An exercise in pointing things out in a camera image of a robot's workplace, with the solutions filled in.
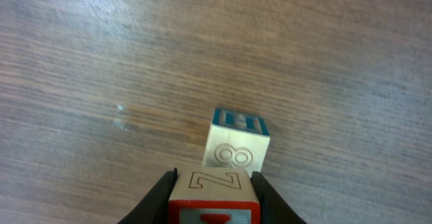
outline wooden toy block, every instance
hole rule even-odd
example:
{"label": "wooden toy block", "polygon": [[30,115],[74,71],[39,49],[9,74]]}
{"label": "wooden toy block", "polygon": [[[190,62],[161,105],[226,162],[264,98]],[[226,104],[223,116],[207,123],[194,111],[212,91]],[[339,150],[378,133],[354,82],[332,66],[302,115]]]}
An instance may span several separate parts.
{"label": "wooden toy block", "polygon": [[168,200],[170,224],[259,224],[260,211],[244,169],[182,169]]}
{"label": "wooden toy block", "polygon": [[270,135],[263,118],[226,109],[213,113],[203,167],[234,167],[260,171]]}

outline wood grain surface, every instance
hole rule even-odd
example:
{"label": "wood grain surface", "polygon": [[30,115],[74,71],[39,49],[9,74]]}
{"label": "wood grain surface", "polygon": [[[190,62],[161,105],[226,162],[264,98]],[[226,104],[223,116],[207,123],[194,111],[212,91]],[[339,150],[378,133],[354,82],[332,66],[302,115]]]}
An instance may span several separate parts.
{"label": "wood grain surface", "polygon": [[432,223],[432,0],[0,0],[0,223],[117,223],[216,106],[306,222]]}

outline red border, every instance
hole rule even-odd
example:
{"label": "red border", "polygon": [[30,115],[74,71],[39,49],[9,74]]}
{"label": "red border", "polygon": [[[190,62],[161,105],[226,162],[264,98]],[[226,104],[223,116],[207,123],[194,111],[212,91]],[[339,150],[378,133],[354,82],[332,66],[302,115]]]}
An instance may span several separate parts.
{"label": "red border", "polygon": [[251,224],[259,224],[261,208],[257,202],[226,201],[226,200],[171,200],[168,203],[168,223],[180,224],[182,208],[228,208],[250,210]]}

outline block top face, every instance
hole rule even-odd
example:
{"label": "block top face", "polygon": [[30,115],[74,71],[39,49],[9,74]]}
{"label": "block top face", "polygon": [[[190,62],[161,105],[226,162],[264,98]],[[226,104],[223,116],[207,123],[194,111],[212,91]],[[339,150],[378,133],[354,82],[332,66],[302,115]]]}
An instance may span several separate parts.
{"label": "block top face", "polygon": [[259,116],[247,115],[227,109],[216,108],[211,121],[213,125],[218,125],[233,130],[240,130],[262,136],[270,136],[264,119]]}
{"label": "block top face", "polygon": [[257,202],[249,174],[244,169],[195,167],[179,170],[171,200]]}

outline wooden block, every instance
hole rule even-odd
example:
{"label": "wooden block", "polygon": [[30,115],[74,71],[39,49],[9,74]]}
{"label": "wooden block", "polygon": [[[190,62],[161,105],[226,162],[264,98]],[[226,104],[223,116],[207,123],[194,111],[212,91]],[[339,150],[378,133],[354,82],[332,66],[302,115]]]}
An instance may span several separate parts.
{"label": "wooden block", "polygon": [[203,167],[235,167],[260,171],[270,143],[263,118],[216,109],[210,125]]}
{"label": "wooden block", "polygon": [[259,224],[260,211],[244,169],[180,169],[168,202],[170,224]]}

